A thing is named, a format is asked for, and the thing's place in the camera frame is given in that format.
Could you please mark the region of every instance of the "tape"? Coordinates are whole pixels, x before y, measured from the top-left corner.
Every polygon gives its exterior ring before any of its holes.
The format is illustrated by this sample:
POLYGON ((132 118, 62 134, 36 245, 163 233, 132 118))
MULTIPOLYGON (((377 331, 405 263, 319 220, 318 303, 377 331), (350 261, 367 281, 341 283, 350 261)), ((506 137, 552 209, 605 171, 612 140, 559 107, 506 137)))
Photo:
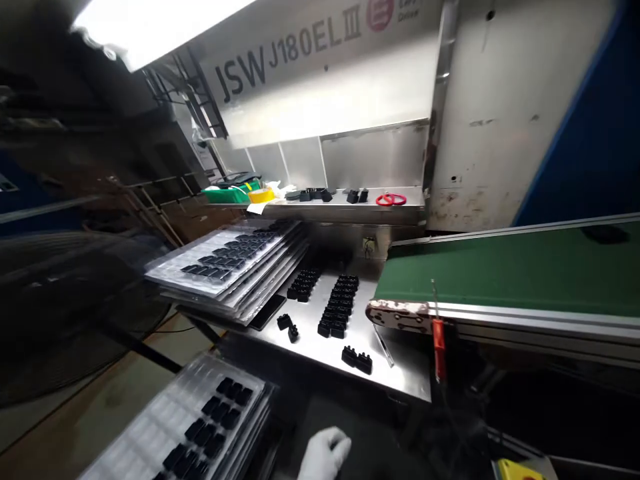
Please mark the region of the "tape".
POLYGON ((260 189, 249 192, 249 199, 251 200, 251 203, 264 203, 266 201, 273 200, 274 198, 275 195, 271 189, 260 189))

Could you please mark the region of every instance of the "stacked plastic trays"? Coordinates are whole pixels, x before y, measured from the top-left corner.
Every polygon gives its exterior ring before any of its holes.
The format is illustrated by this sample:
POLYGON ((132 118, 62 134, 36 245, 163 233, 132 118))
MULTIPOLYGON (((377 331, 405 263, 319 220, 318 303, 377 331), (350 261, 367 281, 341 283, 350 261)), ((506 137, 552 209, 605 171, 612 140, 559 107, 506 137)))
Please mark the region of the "stacked plastic trays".
POLYGON ((80 476, 234 480, 269 416, 274 386, 202 354, 80 476))
POLYGON ((145 276, 165 297, 246 325, 308 248, 300 222, 242 220, 151 262, 145 276))

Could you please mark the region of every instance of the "red circular logo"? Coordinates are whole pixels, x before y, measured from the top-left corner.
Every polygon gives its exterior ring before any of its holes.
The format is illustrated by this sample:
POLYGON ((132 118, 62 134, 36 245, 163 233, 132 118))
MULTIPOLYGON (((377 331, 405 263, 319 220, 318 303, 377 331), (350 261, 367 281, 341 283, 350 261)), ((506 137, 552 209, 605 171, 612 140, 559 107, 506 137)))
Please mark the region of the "red circular logo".
POLYGON ((367 24, 373 31, 382 31, 393 17, 393 0, 369 0, 367 24))

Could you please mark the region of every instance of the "conveyor belt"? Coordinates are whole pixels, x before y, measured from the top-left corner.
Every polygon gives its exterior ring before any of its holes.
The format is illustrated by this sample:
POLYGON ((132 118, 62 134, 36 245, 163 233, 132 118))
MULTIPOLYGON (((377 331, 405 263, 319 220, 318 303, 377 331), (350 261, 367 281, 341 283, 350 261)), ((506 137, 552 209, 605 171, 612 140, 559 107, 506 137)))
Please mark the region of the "conveyor belt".
POLYGON ((394 243, 367 316, 459 336, 640 368, 640 215, 394 243))

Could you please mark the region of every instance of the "gloved hand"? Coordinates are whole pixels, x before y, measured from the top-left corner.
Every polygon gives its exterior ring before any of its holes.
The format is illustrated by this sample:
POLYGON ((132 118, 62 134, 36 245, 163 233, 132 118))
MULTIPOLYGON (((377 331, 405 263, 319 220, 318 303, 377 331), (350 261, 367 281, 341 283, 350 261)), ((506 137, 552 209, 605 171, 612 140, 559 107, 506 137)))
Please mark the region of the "gloved hand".
POLYGON ((309 439, 298 480, 334 480, 351 450, 351 439, 338 427, 320 430, 309 439))

